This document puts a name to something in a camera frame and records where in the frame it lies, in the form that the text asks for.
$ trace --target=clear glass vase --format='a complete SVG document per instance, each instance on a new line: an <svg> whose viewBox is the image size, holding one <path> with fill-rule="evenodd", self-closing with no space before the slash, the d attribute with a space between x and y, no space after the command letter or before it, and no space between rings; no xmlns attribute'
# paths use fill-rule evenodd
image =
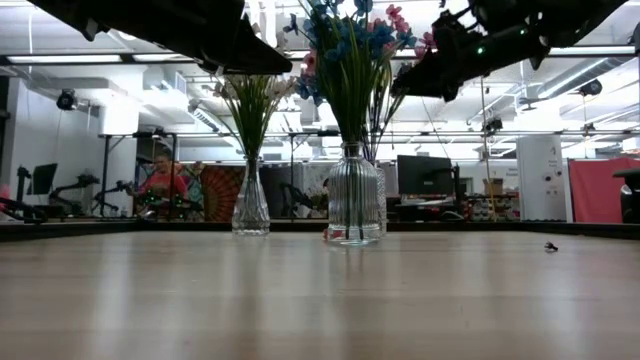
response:
<svg viewBox="0 0 640 360"><path fill-rule="evenodd" d="M343 156L329 173L327 241L366 245L380 239L378 175L362 156L362 143L342 144Z"/></svg>
<svg viewBox="0 0 640 360"><path fill-rule="evenodd" d="M384 169L378 164L376 166L378 181L378 226L380 227L380 238L387 235L387 179Z"/></svg>
<svg viewBox="0 0 640 360"><path fill-rule="evenodd" d="M269 233L269 208L260 183L257 158L245 158L247 168L238 200L233 208L233 233L241 236L264 236Z"/></svg>

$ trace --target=desk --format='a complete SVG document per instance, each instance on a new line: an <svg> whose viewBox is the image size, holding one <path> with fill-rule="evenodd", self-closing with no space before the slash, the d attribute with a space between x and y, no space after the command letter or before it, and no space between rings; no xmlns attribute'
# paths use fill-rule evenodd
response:
<svg viewBox="0 0 640 360"><path fill-rule="evenodd" d="M4 243L0 358L638 359L638 254L505 232L349 250L296 233Z"/></svg>

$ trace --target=red partition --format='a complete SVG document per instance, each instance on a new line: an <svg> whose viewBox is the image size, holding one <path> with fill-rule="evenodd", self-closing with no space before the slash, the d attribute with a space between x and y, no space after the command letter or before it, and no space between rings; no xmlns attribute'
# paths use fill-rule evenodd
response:
<svg viewBox="0 0 640 360"><path fill-rule="evenodd" d="M578 161L569 163L574 221L622 223L620 188L624 179L614 178L618 170L638 167L632 159Z"/></svg>

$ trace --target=security camera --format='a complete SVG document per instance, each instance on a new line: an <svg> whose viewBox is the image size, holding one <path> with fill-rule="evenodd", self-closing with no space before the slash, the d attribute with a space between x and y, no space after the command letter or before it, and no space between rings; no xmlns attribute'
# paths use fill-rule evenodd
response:
<svg viewBox="0 0 640 360"><path fill-rule="evenodd" d="M78 99L75 96L75 90L62 90L62 94L58 97L56 105L62 111L73 111L78 108Z"/></svg>

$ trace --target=person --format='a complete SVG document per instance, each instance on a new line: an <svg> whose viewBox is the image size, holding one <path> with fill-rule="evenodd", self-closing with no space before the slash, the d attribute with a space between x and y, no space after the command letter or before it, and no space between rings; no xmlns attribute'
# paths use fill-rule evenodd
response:
<svg viewBox="0 0 640 360"><path fill-rule="evenodd" d="M167 154L161 153L157 155L153 161L155 171L147 181L140 186L138 192L128 190L129 195L138 197L147 194L149 191L153 195L163 198L170 196L171 176L173 176L173 194L180 195L182 198L187 196L187 185L181 176L171 173L171 159Z"/></svg>

